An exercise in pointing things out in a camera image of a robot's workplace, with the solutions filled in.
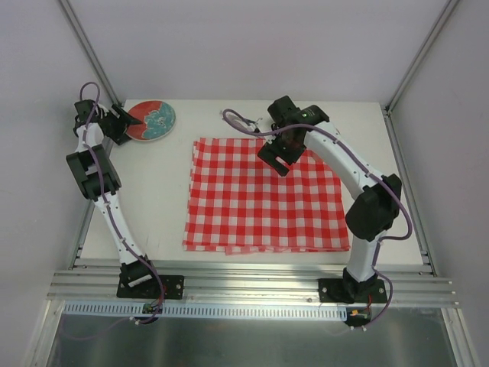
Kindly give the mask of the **red teal ceramic plate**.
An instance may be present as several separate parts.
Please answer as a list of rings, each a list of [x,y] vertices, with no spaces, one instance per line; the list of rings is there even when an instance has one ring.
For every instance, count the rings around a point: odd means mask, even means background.
[[[160,100],[139,102],[128,110],[128,114],[140,122],[130,125],[126,132],[135,141],[155,141],[168,135],[176,124],[174,108]]]

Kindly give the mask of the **red white checkered cloth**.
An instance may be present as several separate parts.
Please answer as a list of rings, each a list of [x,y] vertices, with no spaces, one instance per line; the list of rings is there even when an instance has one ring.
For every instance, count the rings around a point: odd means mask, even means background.
[[[252,138],[193,143],[183,247],[189,252],[346,252],[339,178],[306,151],[280,176]]]

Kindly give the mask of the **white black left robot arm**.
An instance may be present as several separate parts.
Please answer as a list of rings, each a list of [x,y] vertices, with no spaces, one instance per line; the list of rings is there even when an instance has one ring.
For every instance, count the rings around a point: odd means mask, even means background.
[[[83,99],[74,104],[76,150],[66,156],[81,194],[95,205],[112,235],[120,263],[120,281],[134,287],[142,296],[152,297],[160,289],[160,278],[152,271],[146,252],[136,244],[121,210],[118,191],[120,178],[102,145],[104,138],[116,143],[128,141],[127,127],[139,123],[116,105],[101,107]]]

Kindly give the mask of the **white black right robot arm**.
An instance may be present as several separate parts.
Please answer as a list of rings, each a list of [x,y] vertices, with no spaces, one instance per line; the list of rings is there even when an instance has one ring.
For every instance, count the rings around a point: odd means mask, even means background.
[[[284,177],[289,166],[309,150],[332,169],[353,199],[345,215],[353,239],[342,293],[350,301],[360,301],[368,295],[368,281],[374,277],[376,242],[399,215],[400,178],[385,176],[361,160],[317,105],[300,109],[284,96],[267,112],[274,137],[259,150],[258,157]]]

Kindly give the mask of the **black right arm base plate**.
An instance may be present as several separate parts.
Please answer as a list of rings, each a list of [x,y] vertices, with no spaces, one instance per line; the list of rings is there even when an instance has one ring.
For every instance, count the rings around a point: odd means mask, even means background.
[[[385,304],[387,302],[385,284],[380,279],[357,284],[341,278],[320,278],[318,292],[322,303]]]

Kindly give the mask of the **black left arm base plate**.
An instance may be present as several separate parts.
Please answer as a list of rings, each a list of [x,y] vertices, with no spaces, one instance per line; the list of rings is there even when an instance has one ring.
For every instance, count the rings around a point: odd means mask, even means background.
[[[164,289],[164,300],[182,300],[185,277],[182,275],[160,275]],[[157,299],[160,296],[159,283],[153,278],[134,287],[126,287],[119,282],[116,297],[121,299]]]

